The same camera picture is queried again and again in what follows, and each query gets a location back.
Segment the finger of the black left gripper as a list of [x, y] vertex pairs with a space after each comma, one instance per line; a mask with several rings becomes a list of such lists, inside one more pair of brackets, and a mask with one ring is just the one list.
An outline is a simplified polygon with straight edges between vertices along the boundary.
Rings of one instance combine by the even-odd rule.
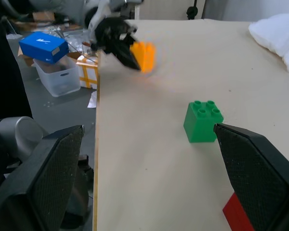
[[125, 67], [141, 70], [134, 54], [130, 50], [129, 43], [123, 40], [115, 40], [112, 43], [112, 53]]

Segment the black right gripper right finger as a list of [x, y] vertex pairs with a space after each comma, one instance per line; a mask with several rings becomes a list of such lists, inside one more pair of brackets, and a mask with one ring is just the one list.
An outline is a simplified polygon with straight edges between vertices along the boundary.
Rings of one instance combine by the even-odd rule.
[[213, 130], [254, 231], [289, 231], [289, 161], [263, 135], [225, 124]]

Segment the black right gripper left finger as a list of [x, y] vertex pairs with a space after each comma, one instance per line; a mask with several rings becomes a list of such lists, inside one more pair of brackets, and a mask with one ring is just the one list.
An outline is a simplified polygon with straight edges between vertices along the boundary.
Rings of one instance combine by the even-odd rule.
[[0, 231], [59, 231], [78, 171], [83, 126], [46, 137], [0, 186]]

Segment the orange toy brick cube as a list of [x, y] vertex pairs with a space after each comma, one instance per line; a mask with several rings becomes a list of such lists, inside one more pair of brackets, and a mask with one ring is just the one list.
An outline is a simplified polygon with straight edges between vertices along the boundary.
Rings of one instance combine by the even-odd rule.
[[150, 42], [134, 42], [130, 51], [134, 55], [140, 71], [142, 73], [150, 73], [156, 64], [156, 47]]

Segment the white box with yellow tape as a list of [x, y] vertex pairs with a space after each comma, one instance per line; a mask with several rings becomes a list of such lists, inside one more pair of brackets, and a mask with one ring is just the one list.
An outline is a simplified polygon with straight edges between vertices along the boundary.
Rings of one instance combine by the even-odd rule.
[[98, 84], [98, 57], [81, 55], [76, 62], [79, 70], [80, 86], [88, 89], [97, 89]]

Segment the red toy brick cube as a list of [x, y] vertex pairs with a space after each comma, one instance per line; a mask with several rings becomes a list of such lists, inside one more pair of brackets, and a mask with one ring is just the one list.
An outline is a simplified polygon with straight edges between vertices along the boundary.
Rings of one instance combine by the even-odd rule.
[[235, 193], [224, 206], [223, 214], [231, 231], [255, 231]]

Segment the silver robot body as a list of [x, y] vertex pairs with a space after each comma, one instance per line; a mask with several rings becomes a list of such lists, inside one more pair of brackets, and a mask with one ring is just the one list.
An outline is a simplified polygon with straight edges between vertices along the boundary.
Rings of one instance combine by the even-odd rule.
[[0, 120], [0, 175], [10, 173], [7, 168], [27, 160], [48, 132], [27, 116]]

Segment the white paper sheet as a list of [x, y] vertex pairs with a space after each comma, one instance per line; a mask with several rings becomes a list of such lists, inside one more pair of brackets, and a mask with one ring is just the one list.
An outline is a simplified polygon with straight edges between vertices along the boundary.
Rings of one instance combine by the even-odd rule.
[[87, 105], [87, 108], [96, 108], [96, 107], [97, 107], [97, 91], [93, 91], [91, 93], [91, 97]]

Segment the clear plastic storage bin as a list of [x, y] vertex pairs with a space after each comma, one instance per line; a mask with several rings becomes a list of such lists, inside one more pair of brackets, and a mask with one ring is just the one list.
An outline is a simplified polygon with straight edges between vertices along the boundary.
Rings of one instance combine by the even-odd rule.
[[60, 97], [80, 90], [79, 71], [67, 55], [54, 64], [34, 59], [39, 78], [53, 97]]

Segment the brown cardboard box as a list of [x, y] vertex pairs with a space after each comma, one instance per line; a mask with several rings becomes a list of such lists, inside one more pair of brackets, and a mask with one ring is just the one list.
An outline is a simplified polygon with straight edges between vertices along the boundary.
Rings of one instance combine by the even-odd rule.
[[54, 16], [54, 13], [52, 12], [36, 12], [36, 13], [33, 13], [33, 19], [36, 21], [36, 22], [42, 22], [42, 21], [54, 21], [55, 20], [55, 16]]

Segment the blue cardboard shoe box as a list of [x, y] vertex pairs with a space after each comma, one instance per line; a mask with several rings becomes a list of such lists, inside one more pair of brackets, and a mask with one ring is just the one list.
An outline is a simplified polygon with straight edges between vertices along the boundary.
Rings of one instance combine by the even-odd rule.
[[19, 41], [22, 54], [30, 58], [55, 64], [69, 53], [68, 43], [43, 32], [34, 32]]

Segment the black tripod stand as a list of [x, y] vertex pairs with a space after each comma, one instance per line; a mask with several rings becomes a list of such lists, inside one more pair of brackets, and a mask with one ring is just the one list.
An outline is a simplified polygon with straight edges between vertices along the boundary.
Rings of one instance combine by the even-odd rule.
[[186, 11], [187, 19], [194, 20], [198, 14], [197, 0], [194, 0], [193, 6], [188, 7]]

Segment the green toy brick cube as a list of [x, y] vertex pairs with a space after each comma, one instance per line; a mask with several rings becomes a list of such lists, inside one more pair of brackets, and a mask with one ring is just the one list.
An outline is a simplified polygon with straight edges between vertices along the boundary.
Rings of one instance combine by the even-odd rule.
[[193, 101], [188, 105], [184, 129], [190, 143], [215, 142], [214, 125], [222, 123], [224, 117], [214, 101]]

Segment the black fabric panel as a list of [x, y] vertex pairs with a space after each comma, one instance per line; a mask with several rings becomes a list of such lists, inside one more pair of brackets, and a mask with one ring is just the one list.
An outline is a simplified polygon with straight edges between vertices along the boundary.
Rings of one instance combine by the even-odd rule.
[[5, 10], [0, 2], [0, 119], [32, 117], [21, 72], [1, 23]]

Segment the white crumpled cloth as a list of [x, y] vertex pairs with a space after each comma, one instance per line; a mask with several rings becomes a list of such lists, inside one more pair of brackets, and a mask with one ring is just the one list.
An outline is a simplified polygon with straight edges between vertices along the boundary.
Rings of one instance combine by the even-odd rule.
[[289, 13], [251, 23], [249, 32], [259, 45], [281, 57], [289, 72]]

